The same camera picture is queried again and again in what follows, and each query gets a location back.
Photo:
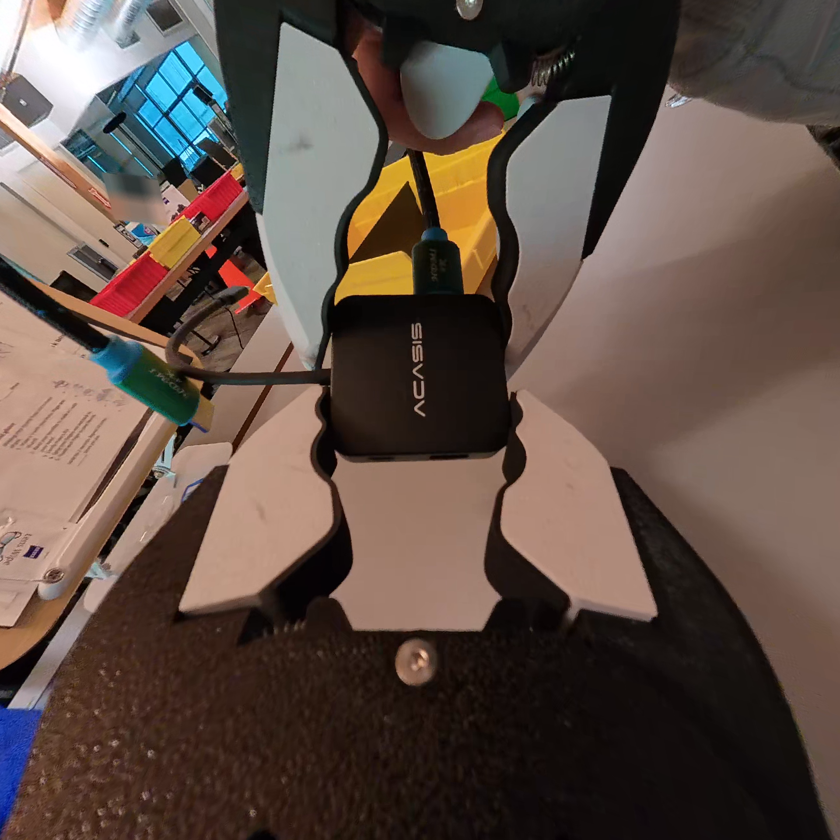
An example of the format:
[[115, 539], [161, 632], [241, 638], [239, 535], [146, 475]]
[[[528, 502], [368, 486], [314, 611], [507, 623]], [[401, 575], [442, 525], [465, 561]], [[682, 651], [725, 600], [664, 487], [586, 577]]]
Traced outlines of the person's right forearm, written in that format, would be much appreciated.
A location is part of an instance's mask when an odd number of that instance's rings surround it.
[[757, 119], [835, 127], [839, 2], [681, 2], [668, 84]]

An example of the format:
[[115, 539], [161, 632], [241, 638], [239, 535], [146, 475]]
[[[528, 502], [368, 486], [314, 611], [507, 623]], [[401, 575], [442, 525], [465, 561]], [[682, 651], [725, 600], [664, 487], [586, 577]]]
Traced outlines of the black square usb hub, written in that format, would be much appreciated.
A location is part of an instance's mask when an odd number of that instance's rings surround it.
[[511, 426], [501, 317], [481, 295], [351, 296], [332, 313], [330, 420], [356, 461], [494, 455]]

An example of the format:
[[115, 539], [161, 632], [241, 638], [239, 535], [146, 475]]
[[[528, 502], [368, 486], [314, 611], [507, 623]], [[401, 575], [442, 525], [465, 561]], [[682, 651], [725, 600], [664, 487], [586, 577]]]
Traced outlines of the silver ventilation duct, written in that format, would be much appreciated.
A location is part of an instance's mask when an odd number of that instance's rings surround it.
[[56, 21], [66, 43], [86, 47], [100, 33], [120, 48], [131, 46], [148, 19], [162, 36], [192, 27], [209, 47], [216, 47], [214, 1], [68, 1]]

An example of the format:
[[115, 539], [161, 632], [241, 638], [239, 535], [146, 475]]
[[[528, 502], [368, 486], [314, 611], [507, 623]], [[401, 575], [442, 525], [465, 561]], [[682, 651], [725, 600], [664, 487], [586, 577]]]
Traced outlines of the wooden display board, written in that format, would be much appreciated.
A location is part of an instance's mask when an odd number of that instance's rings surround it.
[[177, 428], [162, 417], [149, 419], [137, 441], [88, 512], [59, 543], [57, 559], [64, 575], [47, 585], [47, 594], [31, 600], [12, 627], [1, 630], [1, 668], [13, 665], [42, 643], [60, 622], [105, 542], [153, 470]]

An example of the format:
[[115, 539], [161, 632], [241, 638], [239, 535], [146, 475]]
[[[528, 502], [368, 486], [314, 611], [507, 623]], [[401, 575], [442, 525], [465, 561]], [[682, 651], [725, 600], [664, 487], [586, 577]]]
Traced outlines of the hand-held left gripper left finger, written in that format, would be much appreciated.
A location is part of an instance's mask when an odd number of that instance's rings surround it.
[[266, 604], [334, 538], [343, 509], [333, 482], [329, 389], [307, 386], [241, 444], [179, 605], [200, 616]]

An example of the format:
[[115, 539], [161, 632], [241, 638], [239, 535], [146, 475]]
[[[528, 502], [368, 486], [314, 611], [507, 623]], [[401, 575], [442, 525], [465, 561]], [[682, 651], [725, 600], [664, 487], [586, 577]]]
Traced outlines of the black wall speaker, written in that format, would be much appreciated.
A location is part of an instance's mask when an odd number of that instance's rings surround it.
[[45, 121], [54, 104], [25, 76], [13, 73], [2, 85], [1, 104], [27, 128]]

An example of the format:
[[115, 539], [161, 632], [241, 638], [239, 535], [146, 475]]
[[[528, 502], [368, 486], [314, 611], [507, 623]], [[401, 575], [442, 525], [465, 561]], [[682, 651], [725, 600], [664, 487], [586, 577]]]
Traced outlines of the wooden work table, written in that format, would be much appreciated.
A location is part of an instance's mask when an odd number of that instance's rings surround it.
[[256, 230], [252, 211], [249, 193], [243, 190], [125, 318], [144, 327], [162, 327], [164, 334], [171, 334], [209, 286], [224, 285], [221, 267]]

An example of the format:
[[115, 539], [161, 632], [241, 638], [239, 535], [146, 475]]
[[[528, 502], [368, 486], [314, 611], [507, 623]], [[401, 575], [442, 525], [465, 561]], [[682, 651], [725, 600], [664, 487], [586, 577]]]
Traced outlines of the yellow plastic bin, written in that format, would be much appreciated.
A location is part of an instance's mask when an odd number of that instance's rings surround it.
[[[500, 140], [425, 158], [440, 222], [460, 253], [467, 294], [479, 291], [496, 264], [497, 226], [487, 201], [487, 165]], [[335, 291], [335, 302], [351, 296], [411, 294], [411, 252], [423, 229], [411, 165], [404, 157], [383, 168], [352, 215], [350, 265]]]
[[150, 258], [170, 270], [201, 242], [191, 220], [183, 215], [156, 236], [147, 248]]

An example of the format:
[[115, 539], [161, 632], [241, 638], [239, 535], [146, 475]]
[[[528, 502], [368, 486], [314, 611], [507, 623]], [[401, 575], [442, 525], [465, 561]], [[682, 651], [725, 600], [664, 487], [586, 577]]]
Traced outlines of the lens wipe packet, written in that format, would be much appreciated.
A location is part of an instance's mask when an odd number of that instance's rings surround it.
[[56, 565], [71, 525], [12, 508], [1, 510], [1, 582], [41, 582]]

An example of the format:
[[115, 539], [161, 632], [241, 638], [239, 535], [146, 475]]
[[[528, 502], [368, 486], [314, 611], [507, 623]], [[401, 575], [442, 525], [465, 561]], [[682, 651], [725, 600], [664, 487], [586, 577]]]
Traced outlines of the person's right hand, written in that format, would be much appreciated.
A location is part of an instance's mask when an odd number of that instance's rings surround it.
[[399, 73], [382, 64], [381, 33], [375, 28], [363, 26], [354, 38], [352, 56], [390, 140], [407, 150], [447, 155], [492, 140], [502, 132], [504, 120], [501, 110], [492, 103], [481, 101], [453, 134], [440, 140], [424, 136], [417, 130], [406, 109]]

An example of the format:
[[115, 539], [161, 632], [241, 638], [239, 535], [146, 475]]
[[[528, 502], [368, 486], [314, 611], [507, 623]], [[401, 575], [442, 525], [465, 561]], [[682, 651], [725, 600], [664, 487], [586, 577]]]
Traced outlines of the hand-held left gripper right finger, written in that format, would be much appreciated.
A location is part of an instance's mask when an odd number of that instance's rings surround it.
[[488, 582], [504, 599], [649, 622], [658, 614], [611, 468], [527, 391], [511, 397], [505, 484], [493, 509]]

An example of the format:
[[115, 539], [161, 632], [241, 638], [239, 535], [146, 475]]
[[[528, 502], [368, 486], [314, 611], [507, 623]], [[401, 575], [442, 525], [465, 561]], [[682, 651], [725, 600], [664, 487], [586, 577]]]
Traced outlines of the blue plastic bin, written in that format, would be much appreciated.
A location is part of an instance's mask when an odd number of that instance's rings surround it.
[[1, 707], [2, 831], [12, 813], [40, 718], [39, 710]]

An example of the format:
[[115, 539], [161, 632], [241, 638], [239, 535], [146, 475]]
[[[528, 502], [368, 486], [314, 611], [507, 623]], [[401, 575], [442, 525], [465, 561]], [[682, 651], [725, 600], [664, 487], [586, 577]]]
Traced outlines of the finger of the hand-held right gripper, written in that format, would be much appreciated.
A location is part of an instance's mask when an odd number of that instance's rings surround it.
[[513, 375], [568, 296], [584, 259], [612, 97], [531, 97], [492, 151], [487, 198], [497, 226], [492, 297]]
[[386, 149], [355, 61], [282, 24], [257, 223], [280, 316], [306, 368], [322, 364], [327, 310], [349, 266], [350, 220]]

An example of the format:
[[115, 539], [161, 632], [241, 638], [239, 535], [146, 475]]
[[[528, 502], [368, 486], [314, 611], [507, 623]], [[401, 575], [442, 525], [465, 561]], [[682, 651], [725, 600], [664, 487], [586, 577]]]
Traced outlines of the red plastic bin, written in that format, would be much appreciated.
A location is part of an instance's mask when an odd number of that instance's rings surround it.
[[115, 276], [91, 301], [106, 312], [128, 318], [162, 283], [168, 269], [144, 252]]
[[211, 224], [214, 224], [238, 199], [238, 196], [244, 193], [243, 185], [233, 173], [225, 173], [207, 189], [198, 193], [197, 197], [175, 215], [172, 221], [181, 217], [193, 220], [196, 216], [203, 214]]

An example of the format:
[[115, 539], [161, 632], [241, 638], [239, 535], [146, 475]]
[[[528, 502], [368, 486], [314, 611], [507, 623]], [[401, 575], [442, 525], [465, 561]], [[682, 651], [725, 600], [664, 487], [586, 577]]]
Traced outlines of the blue lit window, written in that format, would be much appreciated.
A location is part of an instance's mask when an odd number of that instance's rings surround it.
[[211, 125], [217, 115], [196, 88], [219, 108], [228, 104], [209, 57], [202, 40], [190, 38], [101, 89], [61, 147], [96, 176], [161, 177], [173, 161], [191, 176], [207, 158], [203, 142], [220, 141]]

